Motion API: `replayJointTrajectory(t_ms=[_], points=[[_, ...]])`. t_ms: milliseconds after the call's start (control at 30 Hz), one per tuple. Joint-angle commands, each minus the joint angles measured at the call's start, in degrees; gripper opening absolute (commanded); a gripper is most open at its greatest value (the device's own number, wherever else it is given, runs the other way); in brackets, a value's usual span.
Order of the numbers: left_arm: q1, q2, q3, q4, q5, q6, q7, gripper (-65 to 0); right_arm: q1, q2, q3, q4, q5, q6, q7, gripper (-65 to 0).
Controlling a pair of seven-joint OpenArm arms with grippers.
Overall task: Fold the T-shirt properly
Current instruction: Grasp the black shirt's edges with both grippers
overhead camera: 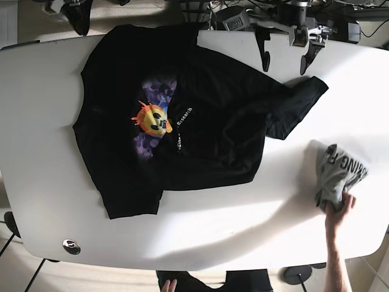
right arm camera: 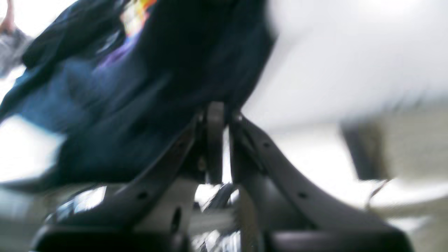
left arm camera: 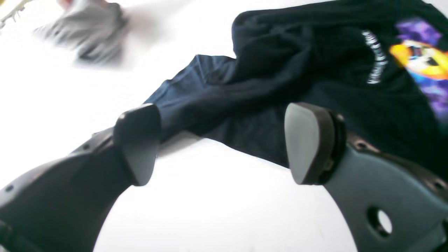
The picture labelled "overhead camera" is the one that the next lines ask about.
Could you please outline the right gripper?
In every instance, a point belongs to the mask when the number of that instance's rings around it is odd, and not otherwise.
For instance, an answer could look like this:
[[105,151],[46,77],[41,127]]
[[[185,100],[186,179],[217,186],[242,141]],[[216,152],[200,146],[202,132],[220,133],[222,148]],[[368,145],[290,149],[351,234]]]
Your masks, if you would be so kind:
[[87,35],[93,0],[52,0],[43,4],[43,11],[49,15],[62,14],[78,35]]

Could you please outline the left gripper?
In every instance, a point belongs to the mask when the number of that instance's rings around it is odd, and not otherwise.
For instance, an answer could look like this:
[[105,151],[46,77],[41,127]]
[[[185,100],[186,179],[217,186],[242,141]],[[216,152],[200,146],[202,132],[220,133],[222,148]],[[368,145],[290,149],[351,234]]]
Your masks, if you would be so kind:
[[290,46],[306,46],[309,42],[308,51],[300,61],[301,75],[305,74],[331,35],[331,28],[318,23],[310,5],[277,5],[254,13],[253,28],[264,72],[270,66],[270,53],[265,50],[265,42],[270,41],[272,33],[287,35]]

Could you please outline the person's bare forearm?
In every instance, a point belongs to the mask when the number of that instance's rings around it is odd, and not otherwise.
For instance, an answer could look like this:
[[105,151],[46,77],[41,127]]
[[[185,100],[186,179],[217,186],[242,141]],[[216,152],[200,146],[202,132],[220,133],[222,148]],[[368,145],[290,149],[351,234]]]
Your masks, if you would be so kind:
[[337,228],[329,221],[326,221],[326,247],[327,263],[324,291],[352,291],[345,260],[337,244]]

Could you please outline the person's hand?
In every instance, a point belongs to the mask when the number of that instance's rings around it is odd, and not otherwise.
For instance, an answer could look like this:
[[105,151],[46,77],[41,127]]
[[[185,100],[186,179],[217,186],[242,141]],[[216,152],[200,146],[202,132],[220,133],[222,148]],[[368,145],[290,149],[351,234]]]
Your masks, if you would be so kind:
[[353,210],[356,197],[353,195],[343,192],[343,206],[340,210],[335,210],[334,205],[331,202],[326,204],[325,214],[326,220],[325,225],[328,229],[337,229],[348,216],[348,214]]

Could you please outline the person's second hand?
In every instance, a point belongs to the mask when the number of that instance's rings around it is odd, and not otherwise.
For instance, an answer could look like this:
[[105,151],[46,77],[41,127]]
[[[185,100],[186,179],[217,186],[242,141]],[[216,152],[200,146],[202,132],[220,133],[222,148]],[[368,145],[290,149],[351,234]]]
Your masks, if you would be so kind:
[[161,292],[175,292],[177,286],[177,280],[166,280],[164,283]]

